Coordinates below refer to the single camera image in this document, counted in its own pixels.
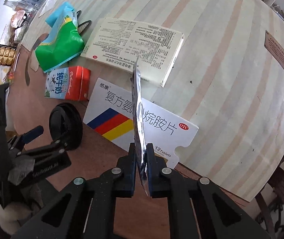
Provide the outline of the red blue milk carton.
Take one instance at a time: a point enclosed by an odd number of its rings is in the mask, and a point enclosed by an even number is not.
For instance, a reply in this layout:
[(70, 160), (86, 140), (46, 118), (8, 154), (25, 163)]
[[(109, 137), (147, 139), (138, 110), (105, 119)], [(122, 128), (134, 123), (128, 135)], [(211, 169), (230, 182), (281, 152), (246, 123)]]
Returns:
[(48, 72), (45, 97), (72, 101), (87, 100), (90, 74), (90, 70), (82, 66), (70, 66)]

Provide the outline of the white medicine carton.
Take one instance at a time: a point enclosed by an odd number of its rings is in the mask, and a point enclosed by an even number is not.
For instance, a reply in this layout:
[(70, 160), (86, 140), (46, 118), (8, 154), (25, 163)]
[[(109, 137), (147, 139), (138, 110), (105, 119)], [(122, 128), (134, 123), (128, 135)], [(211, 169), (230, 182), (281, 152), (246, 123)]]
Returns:
[[(198, 126), (146, 100), (142, 100), (145, 140), (175, 168), (177, 147), (188, 147)], [(93, 88), (83, 123), (120, 148), (128, 150), (134, 141), (132, 95), (129, 91), (99, 78)]]

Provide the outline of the black round lid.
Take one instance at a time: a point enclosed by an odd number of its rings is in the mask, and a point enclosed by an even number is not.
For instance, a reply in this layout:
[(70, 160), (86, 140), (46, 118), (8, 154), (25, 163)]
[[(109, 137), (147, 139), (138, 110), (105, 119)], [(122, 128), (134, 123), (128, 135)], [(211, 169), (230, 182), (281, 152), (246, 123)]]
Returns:
[(71, 103), (60, 103), (50, 113), (49, 131), (51, 138), (61, 140), (66, 150), (76, 150), (83, 137), (81, 116)]

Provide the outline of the cream medicine box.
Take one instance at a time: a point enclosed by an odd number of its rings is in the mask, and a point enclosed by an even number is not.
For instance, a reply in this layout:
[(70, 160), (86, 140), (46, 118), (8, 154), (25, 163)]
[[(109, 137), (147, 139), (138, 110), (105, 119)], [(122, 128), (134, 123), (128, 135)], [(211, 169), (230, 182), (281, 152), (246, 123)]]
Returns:
[(164, 87), (184, 42), (184, 34), (166, 27), (119, 18), (102, 18), (81, 57), (132, 72)]

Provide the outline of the silver blister pack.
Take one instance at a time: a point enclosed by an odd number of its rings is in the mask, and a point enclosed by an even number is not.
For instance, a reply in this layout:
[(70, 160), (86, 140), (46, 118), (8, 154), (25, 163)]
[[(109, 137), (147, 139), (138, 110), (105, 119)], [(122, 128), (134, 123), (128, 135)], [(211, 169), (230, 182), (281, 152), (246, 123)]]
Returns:
[(150, 196), (147, 174), (147, 147), (143, 128), (143, 105), (141, 98), (141, 74), (138, 69), (139, 57), (137, 57), (132, 72), (132, 114), (134, 125), (134, 144), (137, 157), (137, 167), (141, 185), (147, 196)]

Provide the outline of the blue green snack bag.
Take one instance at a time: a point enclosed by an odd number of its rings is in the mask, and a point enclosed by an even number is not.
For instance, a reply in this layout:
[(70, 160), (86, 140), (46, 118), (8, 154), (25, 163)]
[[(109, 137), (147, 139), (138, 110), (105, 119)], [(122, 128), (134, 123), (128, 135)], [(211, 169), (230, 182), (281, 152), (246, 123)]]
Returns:
[(44, 73), (78, 56), (85, 47), (78, 32), (77, 13), (70, 3), (62, 3), (45, 22), (51, 30), (35, 50), (36, 59)]

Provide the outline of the brown mat label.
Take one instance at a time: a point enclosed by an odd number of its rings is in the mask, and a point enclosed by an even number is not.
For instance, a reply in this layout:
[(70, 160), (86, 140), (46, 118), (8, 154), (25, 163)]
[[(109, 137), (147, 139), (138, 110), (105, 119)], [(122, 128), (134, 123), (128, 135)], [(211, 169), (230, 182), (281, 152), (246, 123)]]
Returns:
[(265, 31), (264, 47), (275, 58), (284, 70), (284, 48), (277, 42), (277, 40), (269, 33)]

